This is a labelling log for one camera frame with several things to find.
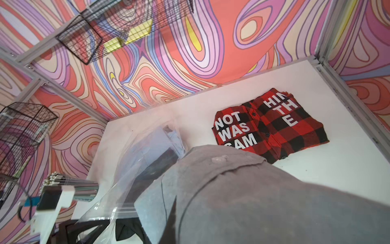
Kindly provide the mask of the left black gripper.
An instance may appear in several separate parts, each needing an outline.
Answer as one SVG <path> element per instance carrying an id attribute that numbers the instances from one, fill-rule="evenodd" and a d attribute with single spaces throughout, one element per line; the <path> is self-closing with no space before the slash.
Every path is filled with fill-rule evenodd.
<path id="1" fill-rule="evenodd" d="M 122 170 L 122 177 L 81 219 L 60 224 L 56 244 L 110 244 L 137 236 L 149 244 L 134 203 L 140 195 L 180 158 L 171 147 L 132 155 L 135 163 Z"/>

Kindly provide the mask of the clear plastic vacuum bag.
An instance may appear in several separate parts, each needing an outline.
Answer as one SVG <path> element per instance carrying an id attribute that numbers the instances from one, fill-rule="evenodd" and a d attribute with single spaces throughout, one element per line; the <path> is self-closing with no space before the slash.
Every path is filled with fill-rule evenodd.
<path id="1" fill-rule="evenodd" d="M 134 133 L 121 152 L 111 189 L 99 190 L 99 199 L 76 223 L 80 229 L 75 242 L 111 244 L 136 236 L 143 244 L 149 244 L 134 204 L 185 153 L 173 120 L 157 121 Z"/>

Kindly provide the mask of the grey button shirt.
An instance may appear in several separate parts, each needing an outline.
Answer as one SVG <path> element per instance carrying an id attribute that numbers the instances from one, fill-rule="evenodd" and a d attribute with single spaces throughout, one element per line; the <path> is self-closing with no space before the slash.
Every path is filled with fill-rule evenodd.
<path id="1" fill-rule="evenodd" d="M 390 208 L 228 146 L 192 148 L 136 200 L 153 244 L 387 244 Z"/>

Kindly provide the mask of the red black plaid shirt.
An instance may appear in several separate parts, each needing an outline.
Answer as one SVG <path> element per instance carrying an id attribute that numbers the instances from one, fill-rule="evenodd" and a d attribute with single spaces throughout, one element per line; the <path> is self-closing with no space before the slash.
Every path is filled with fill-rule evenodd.
<path id="1" fill-rule="evenodd" d="M 264 157 L 268 163 L 329 142 L 324 125 L 310 116 L 294 96 L 275 88 L 215 114 L 218 145 Z"/>

